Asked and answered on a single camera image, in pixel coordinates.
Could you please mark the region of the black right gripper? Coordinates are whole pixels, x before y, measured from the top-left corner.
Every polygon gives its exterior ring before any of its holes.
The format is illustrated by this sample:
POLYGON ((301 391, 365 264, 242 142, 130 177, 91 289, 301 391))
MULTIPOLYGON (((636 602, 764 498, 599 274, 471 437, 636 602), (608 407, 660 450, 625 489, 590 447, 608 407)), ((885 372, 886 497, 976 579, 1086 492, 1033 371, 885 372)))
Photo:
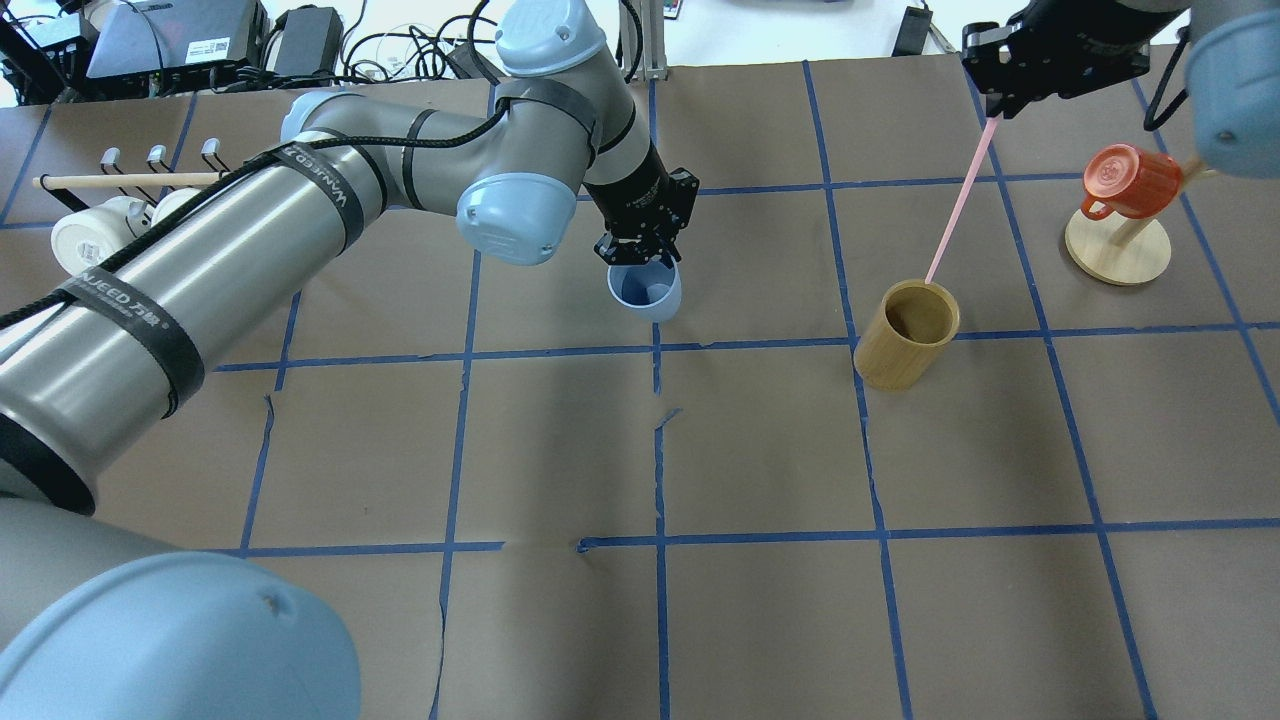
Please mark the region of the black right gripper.
POLYGON ((1012 119, 1149 70, 1151 12, 1123 1, 1032 1, 1005 23, 963 28, 961 64, 986 115, 1012 119))

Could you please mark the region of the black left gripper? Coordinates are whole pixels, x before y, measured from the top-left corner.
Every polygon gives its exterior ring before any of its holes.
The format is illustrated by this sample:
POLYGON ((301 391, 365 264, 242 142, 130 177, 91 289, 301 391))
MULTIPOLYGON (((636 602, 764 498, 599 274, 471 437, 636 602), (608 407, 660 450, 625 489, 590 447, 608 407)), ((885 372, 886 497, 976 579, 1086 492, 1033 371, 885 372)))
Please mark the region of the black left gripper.
POLYGON ((607 265, 632 265, 634 252, 645 252, 649 263, 681 261, 677 237, 692 219, 700 190, 690 170, 644 165, 612 183, 585 181, 584 188, 604 222, 594 252, 607 265))

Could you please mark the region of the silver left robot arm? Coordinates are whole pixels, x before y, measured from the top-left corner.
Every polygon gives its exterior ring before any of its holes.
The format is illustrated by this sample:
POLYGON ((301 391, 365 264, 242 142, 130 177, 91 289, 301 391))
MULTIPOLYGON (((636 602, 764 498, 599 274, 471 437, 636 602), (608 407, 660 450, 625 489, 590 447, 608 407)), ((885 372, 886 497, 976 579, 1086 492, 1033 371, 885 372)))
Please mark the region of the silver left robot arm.
POLYGON ((453 217, 480 254, 549 260, 580 190, 636 313, 680 302, 698 178, 669 170, 582 1, 517 1, 486 119, 311 91, 279 142, 3 318, 3 716, 356 719, 353 639, 243 559, 93 519, 97 475, 392 205, 453 217))

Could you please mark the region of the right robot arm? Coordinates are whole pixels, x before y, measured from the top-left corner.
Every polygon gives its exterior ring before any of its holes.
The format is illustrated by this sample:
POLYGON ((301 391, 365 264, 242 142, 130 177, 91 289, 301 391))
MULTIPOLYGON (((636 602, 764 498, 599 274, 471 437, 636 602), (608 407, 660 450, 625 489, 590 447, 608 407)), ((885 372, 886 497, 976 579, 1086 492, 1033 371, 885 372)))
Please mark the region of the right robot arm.
POLYGON ((1184 90, 1151 104, 1157 129, 1190 104, 1196 151, 1225 176, 1274 179, 1279 147, 1275 1, 1030 1, 1004 23, 963 29, 960 60, 988 117, 1014 118, 1050 96, 1079 97, 1146 74, 1152 38, 1180 15, 1184 90))

